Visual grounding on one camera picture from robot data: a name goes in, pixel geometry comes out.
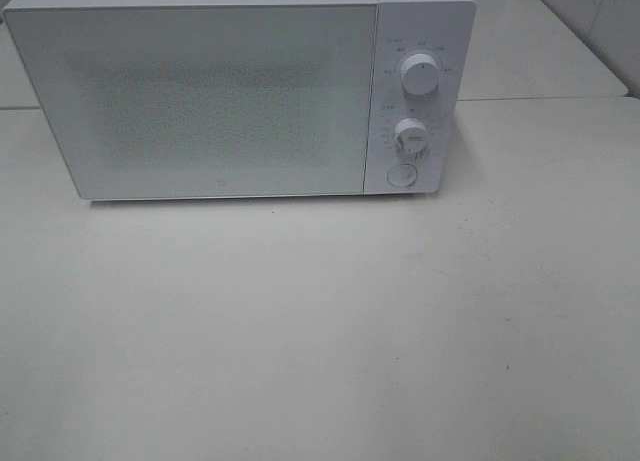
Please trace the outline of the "round white door-release button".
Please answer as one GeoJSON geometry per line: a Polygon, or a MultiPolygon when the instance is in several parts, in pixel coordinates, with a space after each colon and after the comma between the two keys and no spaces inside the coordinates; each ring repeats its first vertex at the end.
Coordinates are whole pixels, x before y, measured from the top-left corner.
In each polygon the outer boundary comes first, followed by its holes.
{"type": "Polygon", "coordinates": [[[407,163],[398,164],[387,173],[387,181],[395,188],[411,187],[415,184],[417,177],[418,170],[416,167],[407,163]]]}

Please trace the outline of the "white timer knob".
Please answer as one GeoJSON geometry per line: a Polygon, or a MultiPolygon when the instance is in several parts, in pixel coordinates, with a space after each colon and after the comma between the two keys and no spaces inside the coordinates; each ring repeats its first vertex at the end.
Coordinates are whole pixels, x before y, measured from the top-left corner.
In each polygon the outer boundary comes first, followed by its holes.
{"type": "Polygon", "coordinates": [[[393,127],[393,142],[399,155],[418,155],[429,147],[431,135],[425,123],[404,118],[393,127]]]}

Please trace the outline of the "white microwave door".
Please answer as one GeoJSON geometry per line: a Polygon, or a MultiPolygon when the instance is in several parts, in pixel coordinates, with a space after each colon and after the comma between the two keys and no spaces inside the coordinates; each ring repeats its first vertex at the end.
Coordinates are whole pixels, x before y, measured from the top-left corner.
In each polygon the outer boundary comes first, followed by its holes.
{"type": "Polygon", "coordinates": [[[372,5],[11,10],[79,195],[362,190],[372,5]]]}

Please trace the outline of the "upper white power knob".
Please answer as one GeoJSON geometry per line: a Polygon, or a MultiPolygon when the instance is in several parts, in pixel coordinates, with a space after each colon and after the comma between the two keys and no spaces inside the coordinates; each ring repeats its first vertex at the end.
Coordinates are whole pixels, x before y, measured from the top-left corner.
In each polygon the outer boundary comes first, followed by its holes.
{"type": "Polygon", "coordinates": [[[412,96],[429,95],[439,85],[441,63],[430,51],[408,54],[399,68],[402,87],[412,96]]]}

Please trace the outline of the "white microwave oven body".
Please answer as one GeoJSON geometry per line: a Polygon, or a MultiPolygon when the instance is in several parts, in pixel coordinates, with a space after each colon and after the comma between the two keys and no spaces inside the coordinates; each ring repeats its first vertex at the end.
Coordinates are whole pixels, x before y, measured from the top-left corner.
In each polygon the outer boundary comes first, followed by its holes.
{"type": "Polygon", "coordinates": [[[351,194],[174,199],[435,192],[439,187],[443,171],[447,144],[453,127],[455,105],[458,100],[476,14],[474,0],[10,0],[3,8],[2,17],[9,31],[6,15],[11,10],[265,8],[346,5],[372,5],[376,9],[368,138],[362,190],[351,194]],[[416,51],[430,51],[436,55],[441,63],[439,85],[426,96],[412,96],[404,91],[401,84],[400,62],[405,56],[416,51]],[[431,135],[429,147],[418,155],[399,155],[394,146],[393,127],[404,118],[417,118],[423,121],[431,135]],[[418,170],[418,177],[411,187],[395,188],[387,181],[387,173],[392,167],[403,163],[415,166],[418,170]]]}

